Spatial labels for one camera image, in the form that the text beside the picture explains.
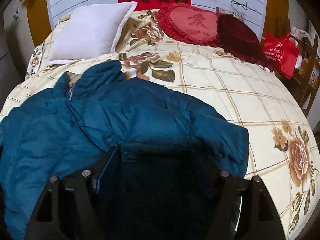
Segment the grey wardrobe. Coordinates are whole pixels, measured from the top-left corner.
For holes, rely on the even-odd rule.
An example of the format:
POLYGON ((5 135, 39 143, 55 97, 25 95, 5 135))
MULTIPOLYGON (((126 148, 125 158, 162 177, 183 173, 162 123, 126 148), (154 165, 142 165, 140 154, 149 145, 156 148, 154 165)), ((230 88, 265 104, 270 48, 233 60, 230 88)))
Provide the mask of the grey wardrobe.
POLYGON ((21 0, 11 0, 1 13, 1 106, 25 80, 34 48, 26 6, 21 0))

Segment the red heart-shaped cushion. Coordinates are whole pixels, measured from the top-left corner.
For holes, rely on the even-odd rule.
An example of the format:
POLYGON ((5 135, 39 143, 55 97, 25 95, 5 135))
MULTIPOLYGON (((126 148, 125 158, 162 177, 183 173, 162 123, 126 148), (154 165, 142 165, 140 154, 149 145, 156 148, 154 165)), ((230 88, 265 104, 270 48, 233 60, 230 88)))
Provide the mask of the red heart-shaped cushion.
POLYGON ((176 41, 201 46, 217 44, 220 14, 184 3, 162 5, 156 14, 161 30, 176 41))

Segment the wooden chair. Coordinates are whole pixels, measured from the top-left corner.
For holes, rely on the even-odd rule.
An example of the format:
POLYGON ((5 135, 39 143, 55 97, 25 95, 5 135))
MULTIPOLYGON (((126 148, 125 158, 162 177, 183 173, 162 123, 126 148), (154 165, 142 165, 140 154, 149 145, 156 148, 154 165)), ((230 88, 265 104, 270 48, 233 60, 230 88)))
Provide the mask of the wooden chair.
POLYGON ((295 69, 293 72, 293 79, 296 82, 293 87, 293 97, 299 104, 304 115, 308 116, 319 89, 319 76, 315 85, 309 82, 313 69, 316 68, 319 70, 319 62, 317 61, 318 36, 315 35, 313 45, 311 45, 306 37, 302 39, 298 39, 293 35, 290 35, 290 37, 297 41, 305 51, 305 57, 303 58, 300 69, 295 69))

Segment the white square pillow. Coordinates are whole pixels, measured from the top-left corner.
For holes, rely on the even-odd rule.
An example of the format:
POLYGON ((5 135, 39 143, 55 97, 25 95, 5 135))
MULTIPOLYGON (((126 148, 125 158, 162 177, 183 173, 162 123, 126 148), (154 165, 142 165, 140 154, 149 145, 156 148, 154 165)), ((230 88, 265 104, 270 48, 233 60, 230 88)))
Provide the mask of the white square pillow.
POLYGON ((76 8, 54 40, 48 61, 58 64, 114 53, 122 29, 137 5, 123 2, 76 8))

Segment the dark red velvet cushion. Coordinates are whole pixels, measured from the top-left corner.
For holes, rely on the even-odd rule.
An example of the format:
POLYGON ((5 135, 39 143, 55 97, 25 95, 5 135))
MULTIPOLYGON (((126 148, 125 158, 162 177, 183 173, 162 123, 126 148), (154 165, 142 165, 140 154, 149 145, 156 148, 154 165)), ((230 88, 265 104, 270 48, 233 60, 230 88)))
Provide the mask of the dark red velvet cushion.
POLYGON ((242 61, 259 64, 273 71, 256 34, 247 25, 232 15, 219 14, 216 26, 218 47, 242 61))

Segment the teal blue puffer jacket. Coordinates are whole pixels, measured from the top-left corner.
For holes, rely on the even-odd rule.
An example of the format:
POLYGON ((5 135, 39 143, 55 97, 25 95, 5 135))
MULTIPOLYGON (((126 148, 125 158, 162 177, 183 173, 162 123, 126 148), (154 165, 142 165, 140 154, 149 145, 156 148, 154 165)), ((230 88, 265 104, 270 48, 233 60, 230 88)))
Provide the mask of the teal blue puffer jacket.
POLYGON ((51 176, 64 178, 123 153, 125 174, 143 157, 192 148, 236 177, 247 171, 248 130, 214 107, 139 78, 126 79, 119 61, 97 64, 71 83, 63 73, 13 108, 1 121, 1 188, 4 221, 23 239, 36 202, 51 176))

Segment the cream floral checked bedspread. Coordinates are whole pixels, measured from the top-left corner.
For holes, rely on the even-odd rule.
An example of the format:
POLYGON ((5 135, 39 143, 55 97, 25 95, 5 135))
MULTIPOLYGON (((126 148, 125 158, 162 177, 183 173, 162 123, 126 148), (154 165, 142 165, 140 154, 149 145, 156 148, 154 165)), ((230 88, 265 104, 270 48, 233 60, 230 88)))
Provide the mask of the cream floral checked bedspread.
POLYGON ((262 66, 242 62, 221 48, 175 41, 161 31, 155 11, 134 12, 116 52, 55 66, 48 63, 63 16, 32 55, 39 68, 17 85, 1 111, 5 117, 27 98, 52 87, 65 71, 80 74, 108 59, 123 70, 139 68, 150 81, 192 95, 249 132, 246 177, 260 176, 279 212, 287 239, 297 239, 319 201, 319 150, 307 119, 290 92, 262 66))

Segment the red shopping bag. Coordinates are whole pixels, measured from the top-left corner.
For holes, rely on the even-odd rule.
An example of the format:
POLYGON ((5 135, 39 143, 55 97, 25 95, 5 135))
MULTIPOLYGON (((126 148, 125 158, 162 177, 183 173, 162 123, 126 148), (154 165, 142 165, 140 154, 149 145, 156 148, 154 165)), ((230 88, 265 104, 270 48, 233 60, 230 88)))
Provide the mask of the red shopping bag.
POLYGON ((273 69, 288 79, 293 77, 299 49, 290 41, 289 33, 281 38, 267 34, 263 52, 269 59, 273 69))

